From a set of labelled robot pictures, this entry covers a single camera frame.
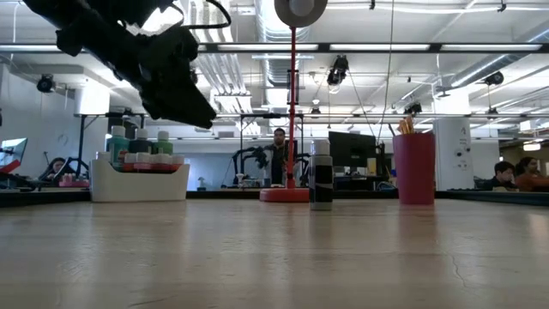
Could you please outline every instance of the red base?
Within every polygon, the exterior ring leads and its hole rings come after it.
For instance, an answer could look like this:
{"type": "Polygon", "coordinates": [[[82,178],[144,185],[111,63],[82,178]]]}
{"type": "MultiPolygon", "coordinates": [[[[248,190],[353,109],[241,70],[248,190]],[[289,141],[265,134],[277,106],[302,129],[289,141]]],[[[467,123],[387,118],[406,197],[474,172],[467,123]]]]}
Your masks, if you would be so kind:
{"type": "Polygon", "coordinates": [[[307,188],[273,188],[263,189],[259,195],[262,202],[271,203],[308,203],[309,189],[307,188]]]}

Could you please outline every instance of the man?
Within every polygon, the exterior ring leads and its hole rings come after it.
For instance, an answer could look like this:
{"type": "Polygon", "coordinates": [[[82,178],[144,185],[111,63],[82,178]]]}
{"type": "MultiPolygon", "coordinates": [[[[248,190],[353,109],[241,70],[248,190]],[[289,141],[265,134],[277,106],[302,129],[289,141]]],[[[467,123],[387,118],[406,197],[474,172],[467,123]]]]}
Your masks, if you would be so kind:
{"type": "Polygon", "coordinates": [[[274,131],[274,143],[271,146],[273,157],[271,158],[271,184],[284,185],[284,172],[286,171],[287,151],[285,149],[286,132],[282,128],[274,131]]]}
{"type": "Polygon", "coordinates": [[[496,176],[484,185],[484,190],[493,191],[494,188],[504,188],[507,191],[516,191],[517,186],[513,184],[515,167],[507,161],[501,161],[494,166],[496,176]]]}

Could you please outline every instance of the computer monitor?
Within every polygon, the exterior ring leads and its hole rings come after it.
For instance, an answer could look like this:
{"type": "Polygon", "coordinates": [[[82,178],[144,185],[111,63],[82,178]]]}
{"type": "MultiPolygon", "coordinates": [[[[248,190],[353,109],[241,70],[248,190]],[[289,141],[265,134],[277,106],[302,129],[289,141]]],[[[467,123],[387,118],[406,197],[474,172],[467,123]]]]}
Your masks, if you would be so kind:
{"type": "Polygon", "coordinates": [[[374,136],[329,132],[328,137],[334,167],[368,167],[368,159],[376,158],[374,136]]]}
{"type": "Polygon", "coordinates": [[[6,167],[14,161],[22,163],[26,147],[26,138],[3,141],[0,146],[0,167],[6,167]]]}

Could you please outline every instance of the green bottle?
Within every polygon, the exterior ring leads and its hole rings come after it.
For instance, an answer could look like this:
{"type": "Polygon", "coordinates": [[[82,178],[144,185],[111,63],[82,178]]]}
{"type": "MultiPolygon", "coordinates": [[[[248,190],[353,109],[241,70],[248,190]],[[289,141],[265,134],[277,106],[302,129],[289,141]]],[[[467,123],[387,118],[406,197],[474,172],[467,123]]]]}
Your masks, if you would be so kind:
{"type": "Polygon", "coordinates": [[[169,138],[170,133],[166,131],[158,132],[158,142],[154,143],[155,154],[173,155],[173,144],[171,142],[168,142],[169,138]]]}

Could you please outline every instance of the red pole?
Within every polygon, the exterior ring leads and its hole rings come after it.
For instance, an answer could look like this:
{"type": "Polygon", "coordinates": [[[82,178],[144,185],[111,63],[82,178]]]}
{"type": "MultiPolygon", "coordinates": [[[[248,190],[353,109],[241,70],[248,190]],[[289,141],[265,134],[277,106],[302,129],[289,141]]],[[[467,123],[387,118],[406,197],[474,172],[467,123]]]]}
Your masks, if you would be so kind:
{"type": "Polygon", "coordinates": [[[293,178],[293,123],[295,120],[295,27],[292,30],[292,74],[290,75],[290,152],[288,153],[287,180],[286,188],[295,189],[295,179],[293,178]]]}

